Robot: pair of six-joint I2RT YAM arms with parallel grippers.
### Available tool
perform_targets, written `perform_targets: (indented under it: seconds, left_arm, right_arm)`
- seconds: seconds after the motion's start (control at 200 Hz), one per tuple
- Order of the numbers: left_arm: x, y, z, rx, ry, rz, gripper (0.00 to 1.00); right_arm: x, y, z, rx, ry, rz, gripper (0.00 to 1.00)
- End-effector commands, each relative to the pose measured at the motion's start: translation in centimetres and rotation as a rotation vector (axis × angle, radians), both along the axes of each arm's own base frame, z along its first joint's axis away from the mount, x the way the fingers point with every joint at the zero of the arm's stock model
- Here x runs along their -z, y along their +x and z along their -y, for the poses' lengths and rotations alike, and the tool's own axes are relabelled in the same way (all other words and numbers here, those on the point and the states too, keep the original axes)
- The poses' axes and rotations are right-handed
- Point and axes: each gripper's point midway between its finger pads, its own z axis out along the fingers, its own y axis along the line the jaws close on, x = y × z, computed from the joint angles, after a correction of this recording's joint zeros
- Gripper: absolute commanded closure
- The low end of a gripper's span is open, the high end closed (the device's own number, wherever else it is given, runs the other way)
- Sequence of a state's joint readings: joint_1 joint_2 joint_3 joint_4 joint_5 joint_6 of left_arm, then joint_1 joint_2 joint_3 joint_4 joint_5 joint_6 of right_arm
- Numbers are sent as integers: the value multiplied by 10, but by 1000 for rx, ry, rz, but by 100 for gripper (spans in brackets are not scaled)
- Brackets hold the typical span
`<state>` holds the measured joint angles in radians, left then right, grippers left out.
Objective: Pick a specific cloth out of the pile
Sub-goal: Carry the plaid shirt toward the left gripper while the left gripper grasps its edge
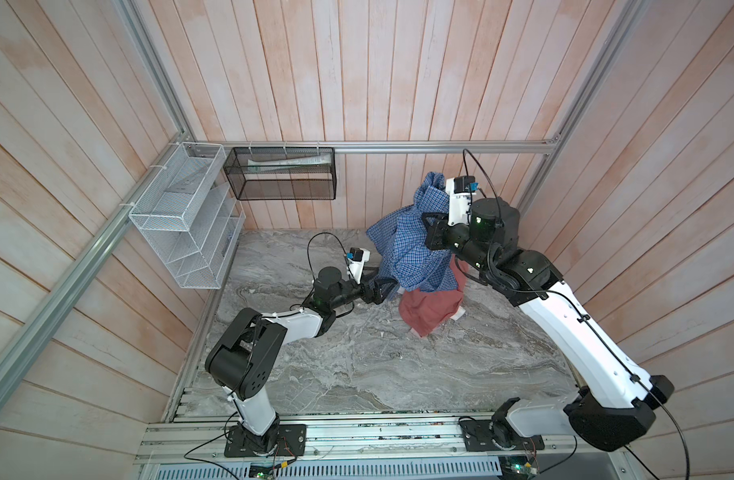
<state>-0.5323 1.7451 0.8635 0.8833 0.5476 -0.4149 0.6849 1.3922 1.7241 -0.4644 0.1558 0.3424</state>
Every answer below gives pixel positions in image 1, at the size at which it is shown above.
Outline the blue checkered shirt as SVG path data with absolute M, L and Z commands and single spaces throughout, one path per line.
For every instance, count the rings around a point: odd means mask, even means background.
M 445 177 L 441 173 L 426 175 L 415 191 L 413 203 L 381 218 L 366 231 L 381 255 L 378 276 L 393 278 L 405 291 L 423 293 L 454 291 L 458 288 L 450 251 L 426 247 L 427 231 L 424 213 L 444 213 L 449 209 Z

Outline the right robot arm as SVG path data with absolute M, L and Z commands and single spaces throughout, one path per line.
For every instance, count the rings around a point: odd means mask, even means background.
M 454 195 L 448 213 L 424 213 L 426 245 L 448 250 L 533 320 L 577 371 L 577 392 L 544 400 L 517 397 L 492 415 L 495 444 L 520 438 L 574 435 L 615 451 L 652 427 L 674 392 L 664 375 L 651 375 L 628 358 L 580 305 L 560 271 L 542 253 L 518 245 L 518 211 L 502 199 Z

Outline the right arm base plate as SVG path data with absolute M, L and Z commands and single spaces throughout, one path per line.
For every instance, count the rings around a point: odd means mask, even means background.
M 540 435 L 520 437 L 509 425 L 502 422 L 462 416 L 458 418 L 457 424 L 467 452 L 513 450 L 534 452 L 545 448 L 544 440 Z

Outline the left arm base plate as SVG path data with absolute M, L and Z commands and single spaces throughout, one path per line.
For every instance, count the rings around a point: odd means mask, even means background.
M 255 435 L 238 424 L 228 430 L 224 449 L 226 458 L 270 456 L 303 456 L 307 426 L 305 424 L 272 425 L 264 435 Z

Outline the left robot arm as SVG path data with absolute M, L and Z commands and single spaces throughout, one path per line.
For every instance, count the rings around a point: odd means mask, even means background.
M 205 370 L 237 408 L 244 430 L 261 437 L 278 423 L 265 384 L 284 345 L 324 335 L 342 316 L 338 308 L 358 300 L 379 305 L 397 286 L 395 279 L 377 275 L 344 279 L 338 268 L 325 267 L 300 308 L 284 313 L 242 309 L 208 354 Z

